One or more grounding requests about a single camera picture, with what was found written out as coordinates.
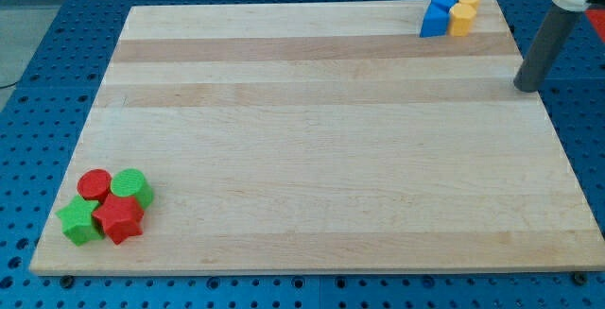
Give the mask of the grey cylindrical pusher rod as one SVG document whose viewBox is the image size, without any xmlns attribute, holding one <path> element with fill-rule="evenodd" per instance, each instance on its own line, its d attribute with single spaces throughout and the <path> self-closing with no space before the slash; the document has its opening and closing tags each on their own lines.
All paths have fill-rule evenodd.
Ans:
<svg viewBox="0 0 605 309">
<path fill-rule="evenodd" d="M 581 16 L 552 4 L 513 80 L 517 90 L 537 92 Z"/>
</svg>

